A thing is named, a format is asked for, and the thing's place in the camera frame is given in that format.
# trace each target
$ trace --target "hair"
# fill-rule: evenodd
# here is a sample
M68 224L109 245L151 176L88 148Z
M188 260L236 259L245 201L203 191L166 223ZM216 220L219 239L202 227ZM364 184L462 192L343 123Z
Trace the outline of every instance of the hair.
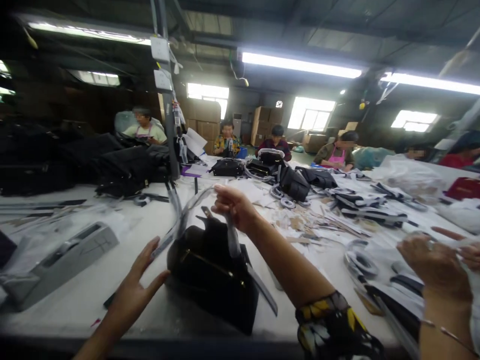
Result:
M480 148L480 142L473 142L468 145L461 145L459 147L455 147L454 150L450 151L450 154L460 154L468 150L475 150Z
M235 129L234 123L231 120L222 121L221 126L220 126L220 130L223 130L224 127L226 127L226 126L231 126L232 129Z
M133 109L131 110L133 113L140 113L142 115L145 115L149 118L152 116L150 115L150 109L145 107L145 106L134 106Z
M350 131L347 131L347 132L343 133L340 136L340 140L341 141L351 141L351 142L356 143L359 140L359 135L357 134L356 131L350 130Z
M284 127L282 125L275 125L271 128L271 134L275 137L284 135Z

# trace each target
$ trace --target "bracelet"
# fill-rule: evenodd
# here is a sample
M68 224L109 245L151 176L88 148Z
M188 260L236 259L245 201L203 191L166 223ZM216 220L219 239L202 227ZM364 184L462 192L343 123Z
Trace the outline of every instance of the bracelet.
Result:
M430 320L425 320L425 319L422 319L420 321L421 323L427 325L428 327L430 328L437 328L437 326ZM443 326L440 327L440 332L442 334L445 334L447 335L448 337L452 338L453 340L455 340L457 343L459 343L460 345L462 345L465 349L467 349L469 352L471 352L473 355L475 355L478 359L480 359L480 355L474 350L472 349L470 346L467 346L466 344L463 343L462 340L460 340L457 336L455 336L454 334L452 334L450 331L448 331L446 328L444 328Z

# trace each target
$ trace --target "factory floor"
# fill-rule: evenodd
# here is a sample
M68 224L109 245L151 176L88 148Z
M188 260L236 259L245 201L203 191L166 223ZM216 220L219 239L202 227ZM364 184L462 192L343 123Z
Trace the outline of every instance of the factory floor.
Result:
M248 151L248 155L255 155L255 148L251 145L245 146ZM306 152L291 152L291 159L293 161L299 162L301 164L308 164L310 165L314 161L315 154L310 154Z

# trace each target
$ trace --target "floral shirt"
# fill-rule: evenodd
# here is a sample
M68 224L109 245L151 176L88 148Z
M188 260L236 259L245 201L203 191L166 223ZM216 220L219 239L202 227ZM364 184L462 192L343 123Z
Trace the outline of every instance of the floral shirt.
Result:
M295 312L298 341L308 359L384 359L384 347L371 336L338 291Z
M235 135L232 135L231 138L233 139L232 146L231 146L231 148L233 149L233 155L237 155L240 151L240 140ZM226 144L227 140L228 140L227 138L224 138L222 135L219 135L215 140L215 144L213 145L213 149L214 150L217 150L217 149L220 149L220 148L226 149L227 148L227 144Z

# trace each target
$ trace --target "worker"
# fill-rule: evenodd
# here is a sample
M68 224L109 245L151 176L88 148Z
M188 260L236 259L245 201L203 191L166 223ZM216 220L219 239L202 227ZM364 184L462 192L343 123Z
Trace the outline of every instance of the worker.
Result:
M297 336L306 357L384 359L382 344L368 333L345 297L257 212L246 195L223 185L217 184L214 188L217 198L211 210L232 216L235 227L250 238L297 309L295 317L300 325ZM136 258L105 317L74 360L106 358L170 275L166 270L147 287L140 283L159 240L156 237L150 241ZM429 236L414 234L397 246L424 283L425 321L421 322L419 341L421 359L476 359L468 350L472 348L469 326L472 293L467 274L455 250L441 243L429 247L430 241ZM457 340L440 331L442 327L453 332Z
M355 165L352 151L358 140L359 135L355 131L347 131L340 137L337 136L333 143L323 146L316 154L313 162L325 168L335 168L349 172Z
M237 156L240 151L240 140L234 135L234 129L235 126L230 120L226 120L221 123L221 135L216 138L213 146L213 155L228 157L229 154L225 150L228 149L229 141L231 139L233 157Z
M480 155L480 143L462 146L455 153L449 153L438 164L449 168L462 169L472 166Z
M285 154L283 160L292 160L292 153L290 152L289 144L282 139L284 136L284 127L282 125L275 125L271 128L271 139L264 140L255 151L255 156L259 156L260 149L276 149L281 150Z
M167 136L162 129L151 123L150 110L146 107L135 106L133 108L138 125L132 125L123 133L132 138L146 138L150 144L162 145L167 141Z

